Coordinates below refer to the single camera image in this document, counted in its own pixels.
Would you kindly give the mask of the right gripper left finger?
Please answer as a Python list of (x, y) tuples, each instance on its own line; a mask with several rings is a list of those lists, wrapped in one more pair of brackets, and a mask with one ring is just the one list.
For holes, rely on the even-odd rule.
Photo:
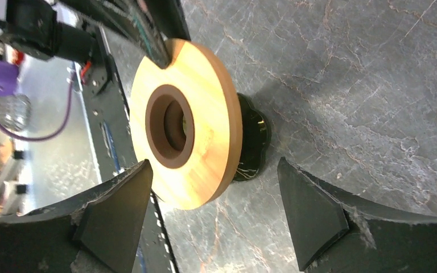
[(63, 201), (0, 217), (0, 272), (131, 272), (152, 178), (144, 160)]

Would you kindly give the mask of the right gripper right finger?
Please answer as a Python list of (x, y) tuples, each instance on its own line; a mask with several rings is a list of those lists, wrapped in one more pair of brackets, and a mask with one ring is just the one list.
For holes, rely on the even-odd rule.
[(364, 199), (281, 158), (279, 187), (303, 272), (437, 272), (437, 217)]

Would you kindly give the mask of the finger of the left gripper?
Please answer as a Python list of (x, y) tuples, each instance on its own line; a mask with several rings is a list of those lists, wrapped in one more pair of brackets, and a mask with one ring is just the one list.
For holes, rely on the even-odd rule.
[(65, 0), (61, 3), (140, 47), (162, 69), (172, 62), (164, 38), (191, 40), (180, 1)]

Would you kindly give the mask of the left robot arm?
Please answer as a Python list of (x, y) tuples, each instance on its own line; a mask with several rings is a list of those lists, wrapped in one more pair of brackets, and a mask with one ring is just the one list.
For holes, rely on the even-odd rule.
[[(142, 48), (160, 68), (171, 63), (163, 37), (191, 40), (180, 1), (63, 1), (91, 22)], [(86, 63), (97, 39), (57, 20), (47, 1), (4, 1), (0, 42), (41, 60), (53, 57)]]

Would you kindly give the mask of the dark glass carafe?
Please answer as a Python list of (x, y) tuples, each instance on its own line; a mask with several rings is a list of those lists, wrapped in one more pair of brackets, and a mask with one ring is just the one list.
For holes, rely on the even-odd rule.
[(261, 173), (271, 141), (271, 128), (264, 113), (247, 96), (239, 93), (238, 99), (242, 116), (242, 150), (233, 181), (243, 182)]

